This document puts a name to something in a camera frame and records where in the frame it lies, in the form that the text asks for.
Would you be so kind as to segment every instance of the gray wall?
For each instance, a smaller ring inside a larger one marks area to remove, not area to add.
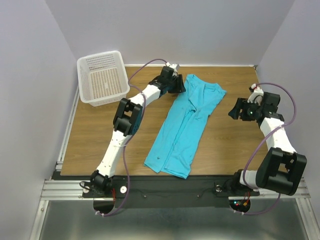
[[[29,239],[76,90],[76,59],[43,0],[0,7],[0,239]]]
[[[76,58],[119,50],[197,65],[262,59],[294,0],[46,0]]]
[[[257,68],[261,82],[286,87],[294,96],[297,117],[287,127],[295,149],[307,156],[305,178],[320,222],[320,1],[296,0]],[[292,116],[292,104],[281,93],[280,113]]]

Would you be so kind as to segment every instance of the table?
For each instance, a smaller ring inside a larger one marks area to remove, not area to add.
[[[138,68],[127,67],[131,76]],[[144,89],[148,82],[161,72],[161,67],[146,67],[132,80],[132,84]],[[209,83],[219,83],[227,91],[221,103],[208,118],[207,125],[191,165],[191,175],[225,175],[243,169],[250,155],[263,139],[256,122],[233,120],[228,112],[237,98],[250,95],[248,87],[258,82],[253,67],[181,67],[179,74],[195,74]],[[138,93],[131,89],[130,98]],[[143,163],[154,140],[166,119],[176,95],[165,94],[152,102],[145,111],[142,124],[126,148],[126,160],[130,175],[157,175]],[[61,175],[89,176],[99,165],[107,150],[113,131],[113,118],[118,102],[93,107],[78,101],[66,147]],[[267,153],[267,146],[261,148],[249,169],[256,170]],[[116,175],[125,175],[122,158],[116,168]]]

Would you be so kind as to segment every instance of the garment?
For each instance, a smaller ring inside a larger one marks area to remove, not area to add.
[[[186,179],[208,117],[227,93],[217,83],[189,74],[186,92],[174,101],[144,165]]]

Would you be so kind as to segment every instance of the basket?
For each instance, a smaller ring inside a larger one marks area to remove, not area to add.
[[[130,90],[119,51],[107,51],[81,57],[77,61],[80,99],[100,106],[118,102]]]

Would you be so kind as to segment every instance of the perforated basket bottom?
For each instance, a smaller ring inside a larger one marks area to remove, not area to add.
[[[90,73],[93,99],[122,93],[118,68],[108,68]]]

